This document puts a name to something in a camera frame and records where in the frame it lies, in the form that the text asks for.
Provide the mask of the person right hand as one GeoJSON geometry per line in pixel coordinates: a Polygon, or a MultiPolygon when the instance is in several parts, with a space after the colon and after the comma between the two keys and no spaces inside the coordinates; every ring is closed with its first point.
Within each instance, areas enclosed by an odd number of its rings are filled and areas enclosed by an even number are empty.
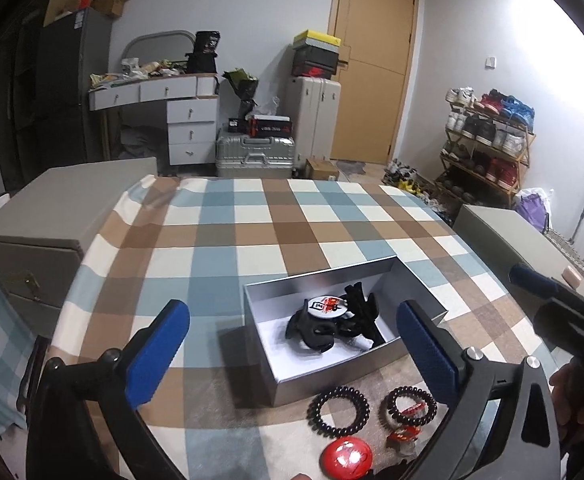
{"type": "Polygon", "coordinates": [[[584,380],[584,372],[580,362],[572,358],[549,380],[562,454],[584,442],[584,400],[577,399],[579,379],[584,380]]]}

